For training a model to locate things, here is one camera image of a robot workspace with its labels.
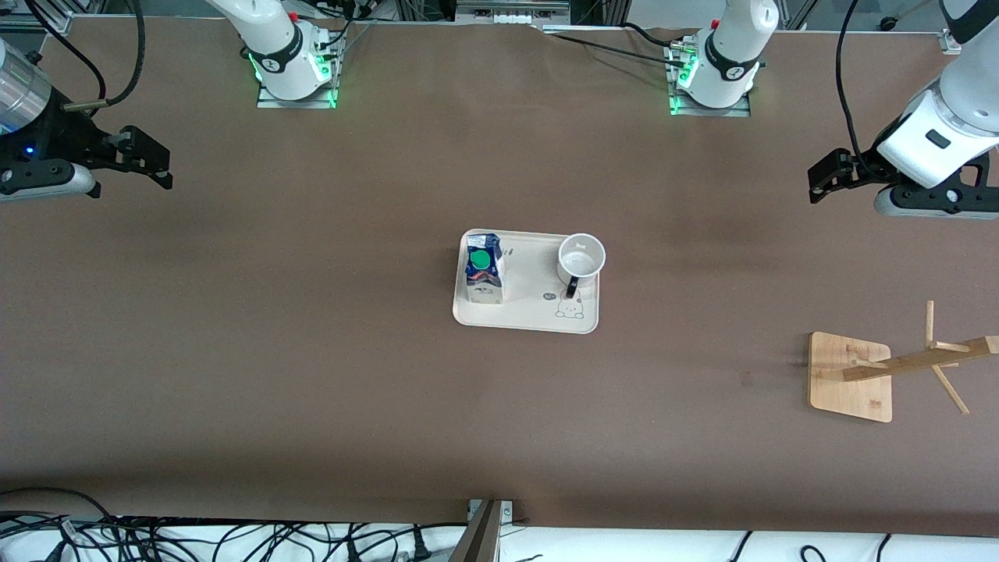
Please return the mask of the white smiley mug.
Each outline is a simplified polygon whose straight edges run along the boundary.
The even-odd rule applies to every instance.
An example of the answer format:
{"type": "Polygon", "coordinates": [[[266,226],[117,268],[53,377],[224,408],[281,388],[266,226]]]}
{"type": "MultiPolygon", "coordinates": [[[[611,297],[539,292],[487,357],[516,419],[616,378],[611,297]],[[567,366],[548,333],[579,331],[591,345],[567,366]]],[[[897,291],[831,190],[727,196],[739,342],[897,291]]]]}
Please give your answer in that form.
{"type": "Polygon", "coordinates": [[[581,289],[595,284],[606,264],[606,249],[595,236],[575,233],[561,241],[556,253],[556,273],[565,298],[578,297],[581,289]]]}

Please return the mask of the cream rabbit print tray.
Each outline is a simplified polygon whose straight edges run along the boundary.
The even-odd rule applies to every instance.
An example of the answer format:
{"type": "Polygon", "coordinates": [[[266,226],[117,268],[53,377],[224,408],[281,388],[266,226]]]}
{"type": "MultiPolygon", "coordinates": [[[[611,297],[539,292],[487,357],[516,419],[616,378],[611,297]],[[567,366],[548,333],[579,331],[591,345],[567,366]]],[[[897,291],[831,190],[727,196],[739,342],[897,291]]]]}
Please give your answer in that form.
{"type": "Polygon", "coordinates": [[[570,277],[559,268],[563,234],[511,230],[471,229],[461,235],[452,313],[467,326],[588,334],[599,324],[602,275],[579,281],[567,295],[570,277]],[[465,282],[472,237],[495,234],[503,250],[503,302],[472,301],[465,282]]]}

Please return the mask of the wooden mug stand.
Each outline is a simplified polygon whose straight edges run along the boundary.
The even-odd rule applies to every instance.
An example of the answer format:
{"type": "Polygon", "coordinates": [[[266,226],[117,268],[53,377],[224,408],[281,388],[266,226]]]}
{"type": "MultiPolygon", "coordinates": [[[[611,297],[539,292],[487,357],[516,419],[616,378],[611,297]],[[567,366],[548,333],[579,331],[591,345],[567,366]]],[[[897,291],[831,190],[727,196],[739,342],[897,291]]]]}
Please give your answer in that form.
{"type": "Polygon", "coordinates": [[[888,423],[893,419],[893,380],[929,371],[958,411],[969,414],[945,371],[962,363],[999,356],[999,336],[981,336],[963,342],[935,337],[935,303],[926,302],[923,350],[894,355],[886,344],[831,333],[809,335],[807,399],[816,410],[888,423]]]}

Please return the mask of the white power strip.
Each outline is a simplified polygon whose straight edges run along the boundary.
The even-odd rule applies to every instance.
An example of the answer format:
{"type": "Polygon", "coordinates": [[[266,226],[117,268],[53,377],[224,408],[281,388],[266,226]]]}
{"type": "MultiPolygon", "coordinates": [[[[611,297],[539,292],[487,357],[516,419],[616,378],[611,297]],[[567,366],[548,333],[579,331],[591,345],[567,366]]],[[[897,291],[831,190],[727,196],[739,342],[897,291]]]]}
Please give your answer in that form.
{"type": "Polygon", "coordinates": [[[460,24],[571,25],[570,0],[454,0],[460,24]]]}

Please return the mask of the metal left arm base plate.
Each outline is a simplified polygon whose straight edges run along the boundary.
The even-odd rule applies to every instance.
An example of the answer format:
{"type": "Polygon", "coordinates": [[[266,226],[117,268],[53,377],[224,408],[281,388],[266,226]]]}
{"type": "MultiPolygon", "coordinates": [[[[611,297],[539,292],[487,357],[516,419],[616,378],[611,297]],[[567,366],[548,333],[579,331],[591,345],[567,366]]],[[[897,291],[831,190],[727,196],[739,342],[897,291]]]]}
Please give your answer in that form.
{"type": "Polygon", "coordinates": [[[670,114],[674,116],[727,117],[745,118],[752,114],[748,95],[743,95],[738,103],[731,107],[713,108],[702,105],[692,99],[688,92],[678,91],[670,94],[670,114]]]}

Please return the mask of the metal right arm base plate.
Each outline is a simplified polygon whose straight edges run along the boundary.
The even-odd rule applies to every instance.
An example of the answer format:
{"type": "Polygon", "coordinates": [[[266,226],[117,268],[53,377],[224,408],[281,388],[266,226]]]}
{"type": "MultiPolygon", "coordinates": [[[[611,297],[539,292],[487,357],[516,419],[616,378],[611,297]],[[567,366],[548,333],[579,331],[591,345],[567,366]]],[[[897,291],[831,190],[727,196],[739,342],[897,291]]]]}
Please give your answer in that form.
{"type": "Polygon", "coordinates": [[[257,100],[258,108],[285,108],[303,110],[327,110],[335,109],[338,105],[339,90],[331,84],[320,86],[317,91],[310,96],[297,100],[284,100],[272,95],[263,85],[259,86],[257,100]]]}

